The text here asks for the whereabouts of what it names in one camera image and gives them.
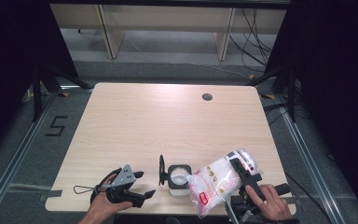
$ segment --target plastic bag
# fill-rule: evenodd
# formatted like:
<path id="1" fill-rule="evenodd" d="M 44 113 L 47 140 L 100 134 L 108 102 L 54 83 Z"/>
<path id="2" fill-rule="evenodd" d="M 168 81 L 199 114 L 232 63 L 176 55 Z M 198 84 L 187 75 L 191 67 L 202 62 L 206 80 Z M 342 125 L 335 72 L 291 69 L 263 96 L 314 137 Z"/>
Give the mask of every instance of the plastic bag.
<path id="1" fill-rule="evenodd" d="M 190 197 L 198 207 L 199 218 L 207 216 L 212 208 L 240 188 L 241 179 L 230 163 L 234 158 L 238 158 L 251 175 L 261 174 L 252 156 L 245 149 L 239 149 L 187 176 Z"/>

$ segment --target table surface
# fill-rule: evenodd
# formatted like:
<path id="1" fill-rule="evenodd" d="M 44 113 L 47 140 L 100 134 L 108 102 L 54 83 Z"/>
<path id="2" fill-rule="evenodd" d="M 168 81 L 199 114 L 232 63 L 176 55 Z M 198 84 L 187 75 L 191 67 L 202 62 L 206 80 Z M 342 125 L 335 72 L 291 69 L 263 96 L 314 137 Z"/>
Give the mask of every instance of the table surface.
<path id="1" fill-rule="evenodd" d="M 211 101 L 202 98 L 212 95 Z M 118 167 L 144 171 L 130 188 L 156 193 L 132 214 L 197 214 L 189 196 L 175 197 L 168 183 L 158 185 L 159 155 L 166 169 L 188 164 L 193 172 L 245 148 L 264 171 L 259 182 L 287 183 L 272 135 L 254 87 L 99 83 L 62 163 L 48 198 L 49 211 L 87 211 L 90 192 L 75 194 L 75 185 L 94 187 Z M 226 215 L 221 204 L 211 215 Z"/>

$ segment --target black clamp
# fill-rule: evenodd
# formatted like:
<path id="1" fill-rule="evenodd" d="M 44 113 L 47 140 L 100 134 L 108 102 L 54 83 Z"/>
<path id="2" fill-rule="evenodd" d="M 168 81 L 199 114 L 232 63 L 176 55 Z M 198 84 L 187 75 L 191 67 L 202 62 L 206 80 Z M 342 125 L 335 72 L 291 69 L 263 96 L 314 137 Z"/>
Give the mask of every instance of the black clamp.
<path id="1" fill-rule="evenodd" d="M 107 178 L 113 174 L 115 176 L 107 185 L 104 182 Z M 155 190 L 150 190 L 145 194 L 138 194 L 130 192 L 130 187 L 136 181 L 137 178 L 141 178 L 144 175 L 144 172 L 134 173 L 131 167 L 127 164 L 124 168 L 119 168 L 103 179 L 103 181 L 95 186 L 94 191 L 91 194 L 90 201 L 92 202 L 95 196 L 100 192 L 100 188 L 106 188 L 106 198 L 111 203 L 122 203 L 122 202 L 131 202 L 132 207 L 142 207 L 144 201 L 153 196 L 156 192 Z"/>

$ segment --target aluminum rail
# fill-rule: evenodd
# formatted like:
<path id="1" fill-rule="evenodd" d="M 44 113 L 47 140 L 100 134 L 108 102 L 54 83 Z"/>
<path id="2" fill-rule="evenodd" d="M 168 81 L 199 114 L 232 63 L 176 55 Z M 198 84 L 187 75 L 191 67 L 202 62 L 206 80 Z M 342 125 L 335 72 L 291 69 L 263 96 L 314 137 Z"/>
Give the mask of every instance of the aluminum rail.
<path id="1" fill-rule="evenodd" d="M 22 139 L 20 146 L 18 147 L 16 153 L 8 164 L 5 172 L 2 174 L 0 178 L 0 203 L 2 202 L 11 181 L 18 172 L 22 161 L 24 160 L 31 144 L 33 143 L 34 137 L 46 116 L 48 108 L 51 106 L 51 103 L 57 98 L 57 95 L 57 92 L 50 93 L 48 99 L 44 104 L 42 113 L 40 114 L 39 118 L 31 124 L 30 129 Z"/>
<path id="2" fill-rule="evenodd" d="M 284 100 L 280 95 L 277 96 L 277 100 L 279 104 L 284 104 Z M 310 150 L 308 149 L 307 144 L 305 143 L 304 138 L 301 135 L 300 130 L 297 128 L 297 125 L 292 122 L 289 115 L 285 113 L 284 108 L 281 108 L 281 112 L 284 121 L 290 131 L 290 134 L 295 140 L 298 152 L 300 153 L 300 156 L 308 170 L 308 173 L 310 174 L 310 178 L 313 182 L 313 185 L 315 186 L 319 196 L 321 197 L 327 215 L 330 217 L 332 223 L 347 223 L 339 210 L 336 199 L 331 193 L 329 187 L 326 185 L 326 182 L 324 181 L 324 178 L 319 171 L 319 168 L 315 160 L 313 159 Z"/>

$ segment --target cable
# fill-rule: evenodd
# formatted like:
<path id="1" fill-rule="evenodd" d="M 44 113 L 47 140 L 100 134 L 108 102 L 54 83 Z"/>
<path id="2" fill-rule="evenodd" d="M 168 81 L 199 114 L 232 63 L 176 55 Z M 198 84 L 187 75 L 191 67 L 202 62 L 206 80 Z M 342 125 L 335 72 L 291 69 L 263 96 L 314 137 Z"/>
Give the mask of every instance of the cable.
<path id="1" fill-rule="evenodd" d="M 234 45 L 237 46 L 237 48 L 238 48 L 240 51 L 242 51 L 242 55 L 243 55 L 243 53 L 245 53 L 246 55 L 248 55 L 249 57 L 251 57 L 252 59 L 254 59 L 255 61 L 257 61 L 258 63 L 260 63 L 261 65 L 266 66 L 265 63 L 263 63 L 263 62 L 261 62 L 260 60 L 258 60 L 255 56 L 253 56 L 251 53 L 249 53 L 248 51 L 246 51 L 244 48 L 241 48 L 241 46 L 240 46 L 239 44 L 237 44 L 237 42 L 235 42 L 235 40 L 232 38 L 231 35 L 229 36 L 229 38 L 230 38 L 231 41 L 234 43 Z M 244 65 L 246 68 L 251 69 L 251 68 L 249 68 L 248 66 L 246 66 L 246 64 L 243 62 L 243 60 L 242 60 L 242 63 L 243 63 L 243 65 Z"/>
<path id="2" fill-rule="evenodd" d="M 252 23 L 252 25 L 251 25 L 250 22 L 249 22 L 249 20 L 248 20 L 248 18 L 247 18 L 247 16 L 246 16 L 246 14 L 245 14 L 244 9 L 242 9 L 243 17 L 246 19 L 246 22 L 248 23 L 248 26 L 249 26 L 249 29 L 250 29 L 250 33 L 249 33 L 248 37 L 246 37 L 245 34 L 243 34 L 243 36 L 245 36 L 245 38 L 246 38 L 246 40 L 247 40 L 246 42 L 249 42 L 249 43 L 251 43 L 253 46 L 259 48 L 260 53 L 261 53 L 261 55 L 262 55 L 262 57 L 263 57 L 263 60 L 266 62 L 266 60 L 268 59 L 268 57 L 267 57 L 267 54 L 265 53 L 265 51 L 271 52 L 272 49 L 269 48 L 269 47 L 267 47 L 267 46 L 260 40 L 260 38 L 258 37 L 257 23 L 256 23 L 257 9 L 254 8 L 253 12 L 254 12 L 254 20 L 253 20 L 253 23 Z M 254 36 L 254 38 L 255 38 L 255 40 L 256 40 L 256 42 L 257 42 L 257 45 L 254 44 L 252 41 L 249 40 L 250 35 L 253 35 L 253 36 Z"/>
<path id="3" fill-rule="evenodd" d="M 281 106 L 287 106 L 287 103 L 284 103 L 284 104 L 276 104 L 276 105 L 268 105 L 268 106 L 264 107 L 263 109 L 264 109 L 264 112 L 267 112 L 267 111 L 271 111 L 271 110 L 273 110 L 273 109 L 275 109 L 275 108 L 279 108 L 279 107 L 281 107 Z"/>
<path id="4" fill-rule="evenodd" d="M 130 38 L 127 37 L 127 39 L 130 41 L 130 43 L 132 44 L 132 46 L 134 48 L 136 48 L 137 50 L 139 50 L 141 53 L 142 53 L 142 56 L 144 56 L 145 60 L 149 63 L 167 63 L 167 64 L 175 64 L 175 63 L 169 63 L 169 62 L 156 62 L 156 61 L 152 61 L 152 60 L 149 60 L 146 56 L 145 56 L 145 53 L 143 50 L 141 50 L 140 48 L 138 48 Z M 184 63 L 184 64 L 188 64 L 188 65 L 195 65 L 195 66 L 201 66 L 201 67 L 210 67 L 210 68 L 213 68 L 215 70 L 218 70 L 218 71 L 222 71 L 222 72 L 225 72 L 225 73 L 231 73 L 231 74 L 235 74 L 235 75 L 239 75 L 241 77 L 244 77 L 248 80 L 251 80 L 250 78 L 248 78 L 246 75 L 244 74 L 241 74 L 241 73 L 238 73 L 238 72 L 233 72 L 233 71 L 229 71 L 229 70 L 225 70 L 225 69 L 222 69 L 222 68 L 218 68 L 218 67 L 215 67 L 213 65 L 208 65 L 208 64 L 200 64 L 200 63 Z"/>
<path id="5" fill-rule="evenodd" d="M 309 194 L 294 178 L 292 178 L 289 174 L 287 174 L 286 171 L 284 171 L 284 174 L 287 175 L 287 177 L 289 177 L 289 179 L 291 179 L 293 182 L 295 182 L 295 184 L 296 184 L 299 188 L 301 188 L 301 189 L 304 191 L 304 193 L 305 193 L 305 194 L 316 204 L 316 206 L 322 211 L 322 213 L 323 213 L 324 216 L 326 217 L 327 221 L 328 221 L 330 224 L 332 224 L 332 221 L 331 221 L 330 217 L 327 215 L 327 213 L 324 211 L 324 209 L 321 207 L 321 205 L 320 205 L 318 202 L 316 202 L 316 200 L 315 200 L 312 196 L 310 196 L 310 194 Z"/>
<path id="6" fill-rule="evenodd" d="M 268 124 L 268 126 L 271 126 L 271 124 L 273 123 L 273 122 L 275 122 L 278 118 L 280 118 L 281 116 L 283 116 L 285 113 L 287 113 L 288 111 L 286 110 L 286 111 L 284 111 L 283 113 L 281 113 L 278 117 L 276 117 L 272 122 L 270 122 L 269 124 Z"/>
<path id="7" fill-rule="evenodd" d="M 255 20 L 253 21 L 253 23 L 252 23 L 252 25 L 251 25 L 251 23 L 249 22 L 248 18 L 247 18 L 246 15 L 245 15 L 245 11 L 244 11 L 243 9 L 242 9 L 242 13 L 243 13 L 243 16 L 245 17 L 246 22 L 248 23 L 248 26 L 249 26 L 249 29 L 250 29 L 250 33 L 248 34 L 247 37 L 246 37 L 245 34 L 243 34 L 243 36 L 245 37 L 246 41 L 245 41 L 245 44 L 243 45 L 243 47 L 241 48 L 241 51 L 242 51 L 242 55 L 241 55 L 242 63 L 243 63 L 243 65 L 244 65 L 245 67 L 247 67 L 246 64 L 245 64 L 245 62 L 243 61 L 243 53 L 246 53 L 248 56 L 252 57 L 252 58 L 255 59 L 257 62 L 259 62 L 260 64 L 262 64 L 263 66 L 266 66 L 266 60 L 264 59 L 264 56 L 263 56 L 263 55 L 262 55 L 262 56 L 263 56 L 264 62 L 262 63 L 261 61 L 257 60 L 253 55 L 251 55 L 250 53 L 248 53 L 247 51 L 245 51 L 245 48 L 246 48 L 246 45 L 247 45 L 248 42 L 251 43 L 253 46 L 255 46 L 255 47 L 257 47 L 257 48 L 258 48 L 259 46 L 256 46 L 254 43 L 252 43 L 252 41 L 249 40 L 249 37 L 250 37 L 251 34 L 253 33 L 253 27 L 255 26 Z"/>

